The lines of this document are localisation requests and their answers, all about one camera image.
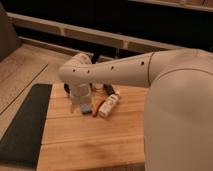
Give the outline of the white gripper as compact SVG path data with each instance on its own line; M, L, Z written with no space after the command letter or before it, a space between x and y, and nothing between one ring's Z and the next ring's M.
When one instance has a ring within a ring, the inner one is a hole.
M75 104L80 104L80 110L82 113L87 113L88 106L86 103L91 102L91 88L89 84L81 85L69 85L70 99L74 103L70 104L70 112L74 113Z

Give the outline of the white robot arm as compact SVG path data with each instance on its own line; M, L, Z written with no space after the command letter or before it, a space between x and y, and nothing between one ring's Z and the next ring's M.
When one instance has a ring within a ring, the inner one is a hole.
M144 106L146 171L213 171L213 53L158 51L93 64L83 54L59 69L71 99L91 83L149 89Z

